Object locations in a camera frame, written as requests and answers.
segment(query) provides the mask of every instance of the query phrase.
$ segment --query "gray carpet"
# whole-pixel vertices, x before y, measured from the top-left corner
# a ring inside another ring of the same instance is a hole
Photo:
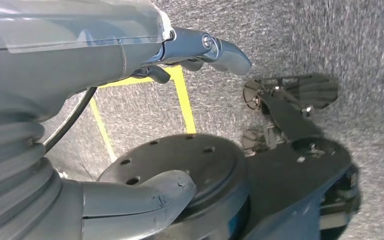
[[[157,0],[175,26],[232,41],[253,67],[236,77],[205,67],[185,71],[196,129],[239,143],[261,125],[242,100],[249,79],[320,72],[337,80],[339,99],[313,120],[360,166],[363,203],[344,240],[384,240],[384,1]],[[96,102],[117,156],[155,138],[183,133],[172,82],[100,89]],[[53,131],[76,103],[45,123]],[[111,162],[90,108],[47,155],[69,178],[95,180]]]

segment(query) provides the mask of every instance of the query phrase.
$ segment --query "black cable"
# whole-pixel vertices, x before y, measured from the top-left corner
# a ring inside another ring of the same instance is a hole
[[[70,130],[73,124],[77,121],[80,115],[85,110],[91,98],[94,96],[97,91],[97,87],[93,86],[86,90],[86,93],[83,95],[81,100],[77,103],[74,109],[71,111],[70,115],[64,120],[64,122],[59,125],[59,127],[52,133],[51,136],[46,139],[43,143],[45,146],[46,153],[51,150],[55,144],[57,144],[64,135]]]

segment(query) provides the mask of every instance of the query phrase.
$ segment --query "black circular base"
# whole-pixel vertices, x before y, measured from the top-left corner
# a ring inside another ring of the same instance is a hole
[[[204,134],[168,136],[145,143],[126,153],[99,177],[100,182],[140,185],[170,170],[190,175],[197,193],[175,222],[165,231],[150,237],[159,240],[202,239],[209,235],[238,235],[249,207],[245,156],[229,140]]]

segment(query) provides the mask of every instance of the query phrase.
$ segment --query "circular disc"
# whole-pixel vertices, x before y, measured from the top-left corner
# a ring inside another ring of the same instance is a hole
[[[232,142],[203,134],[183,134],[145,143],[117,159],[99,177],[100,182],[138,185],[166,171],[190,175],[197,193],[191,201],[202,201],[229,177],[241,150]]]

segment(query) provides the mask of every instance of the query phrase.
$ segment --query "black mechanical part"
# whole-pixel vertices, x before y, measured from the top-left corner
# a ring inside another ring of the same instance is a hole
[[[276,148],[286,142],[282,131],[269,119],[265,119],[262,129],[250,129],[243,133],[241,144],[246,156]]]
[[[120,157],[98,180],[140,185],[167,170],[188,173],[197,192],[169,228],[147,239],[237,239],[250,211],[249,183],[245,156],[226,139],[182,134],[154,140]]]
[[[320,73],[263,78],[245,84],[243,98],[251,109],[264,108],[258,101],[260,94],[285,99],[304,115],[309,115],[311,108],[324,109],[336,101],[338,84]]]
[[[170,81],[171,76],[161,67],[152,65],[136,70],[131,77],[136,79],[149,77],[159,84],[166,84]]]
[[[246,159],[251,215],[242,239],[319,239],[321,199],[349,169],[351,158],[336,142],[303,139],[335,152],[303,160],[300,144],[293,141]]]
[[[307,77],[301,83],[309,86],[308,81],[310,79],[315,79],[319,84],[326,82],[325,79],[320,77]],[[289,86],[293,84],[297,86],[297,81],[288,84]],[[323,132],[305,119],[305,115],[302,116],[303,111],[299,111],[300,108],[297,107],[297,104],[295,103],[294,106],[294,102],[288,100],[285,95],[276,95],[276,93],[279,93],[279,91],[276,91],[276,87],[281,90],[283,86],[282,78],[275,83],[271,83],[271,85],[260,85],[257,81],[249,81],[243,91],[245,102],[251,109],[260,108],[263,114],[265,113],[266,119],[273,120],[273,123],[279,126],[279,129],[284,130],[282,132],[283,137],[287,138],[287,142],[292,141],[291,147],[301,155],[297,161],[304,163],[308,159],[317,160],[324,156],[335,155],[337,150],[321,138]],[[264,126],[264,131],[251,131],[251,133],[246,131],[242,138],[243,148],[254,154],[268,151],[270,147],[268,147],[267,139],[270,139],[270,132],[266,128]],[[341,230],[349,223],[352,216],[359,211],[360,204],[358,168],[355,164],[352,164],[346,173],[322,197],[320,209],[322,239],[336,239],[335,236],[340,235]]]
[[[251,68],[251,61],[236,45],[203,31],[173,28],[173,38],[163,43],[163,50],[144,63],[178,63],[197,71],[208,63],[219,71],[230,71],[243,76]]]
[[[64,135],[71,129],[71,127],[80,117],[80,115],[82,115],[83,111],[85,110],[89,101],[94,96],[97,89],[98,88],[95,86],[88,88],[84,93],[84,95],[81,97],[80,101],[77,103],[74,109],[70,112],[68,117],[64,120],[64,122],[62,122],[61,125],[59,125],[59,127],[52,133],[52,135],[49,136],[48,139],[46,139],[43,142],[46,153],[49,152],[55,146],[55,144],[57,144],[64,137]]]

